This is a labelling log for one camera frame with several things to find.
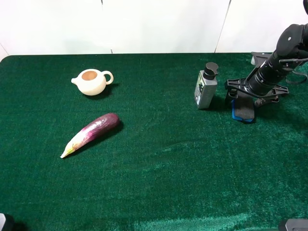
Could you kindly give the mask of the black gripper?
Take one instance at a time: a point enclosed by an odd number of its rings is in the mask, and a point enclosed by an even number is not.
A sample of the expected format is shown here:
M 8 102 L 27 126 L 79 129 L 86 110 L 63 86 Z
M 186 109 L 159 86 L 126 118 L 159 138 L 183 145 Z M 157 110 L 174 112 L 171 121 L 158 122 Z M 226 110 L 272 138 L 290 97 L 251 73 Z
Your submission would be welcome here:
M 255 67 L 246 78 L 228 79 L 225 82 L 226 105 L 231 105 L 240 93 L 258 98 L 255 106 L 278 103 L 278 96 L 289 93 L 288 88 L 279 83 L 296 67 L 304 63 L 304 53 L 299 51 L 281 56 L 277 52 L 272 54 L 252 52 L 252 61 Z

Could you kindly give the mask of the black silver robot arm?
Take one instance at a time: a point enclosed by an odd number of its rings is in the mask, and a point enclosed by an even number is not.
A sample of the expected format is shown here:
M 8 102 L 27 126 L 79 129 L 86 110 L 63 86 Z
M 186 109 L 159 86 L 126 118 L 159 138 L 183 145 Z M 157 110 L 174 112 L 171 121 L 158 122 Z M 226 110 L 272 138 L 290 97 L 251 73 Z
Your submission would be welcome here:
M 308 61 L 308 26 L 291 24 L 280 35 L 271 53 L 253 52 L 254 69 L 246 78 L 228 79 L 225 103 L 233 108 L 276 103 L 289 93 L 279 82 Z

